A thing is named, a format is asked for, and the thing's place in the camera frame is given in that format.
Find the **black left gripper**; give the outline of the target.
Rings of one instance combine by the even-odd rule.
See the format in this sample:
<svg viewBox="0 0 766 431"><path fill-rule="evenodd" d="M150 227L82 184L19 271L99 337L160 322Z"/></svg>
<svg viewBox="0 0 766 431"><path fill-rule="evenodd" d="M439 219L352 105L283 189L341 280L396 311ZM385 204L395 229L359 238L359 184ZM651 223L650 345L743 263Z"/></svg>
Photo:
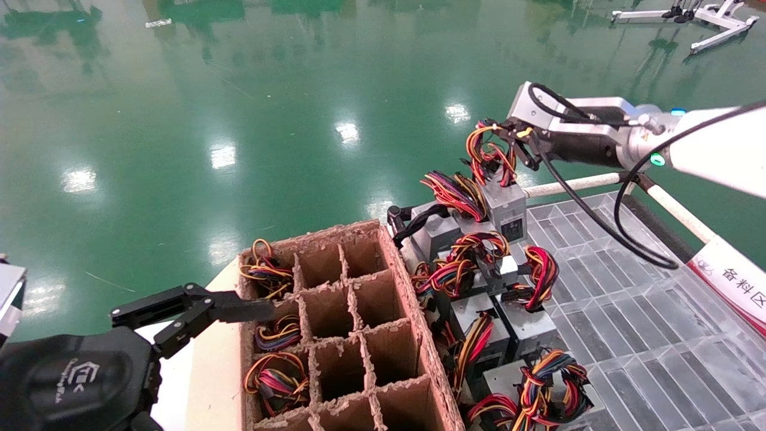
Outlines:
<svg viewBox="0 0 766 431"><path fill-rule="evenodd" d="M6 344L2 429L163 431L150 415L162 380L157 355L171 358L216 321L268 322L275 311L271 300L245 300L190 282L116 306L112 326L131 330ZM154 347L133 331L170 317Z"/></svg>

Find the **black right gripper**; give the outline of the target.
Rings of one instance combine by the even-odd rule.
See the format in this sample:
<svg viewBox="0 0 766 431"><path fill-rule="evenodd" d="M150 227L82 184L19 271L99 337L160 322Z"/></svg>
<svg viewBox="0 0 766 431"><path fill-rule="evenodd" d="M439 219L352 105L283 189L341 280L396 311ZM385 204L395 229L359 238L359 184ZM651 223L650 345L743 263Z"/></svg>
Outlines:
<svg viewBox="0 0 766 431"><path fill-rule="evenodd" d="M506 120L500 124L500 139L509 144L514 169L523 166L539 171L542 158L530 144L533 132L539 140L537 152L548 159L616 169L623 167L620 153L626 142L625 128L574 125L564 126L561 130L546 130L524 121Z"/></svg>

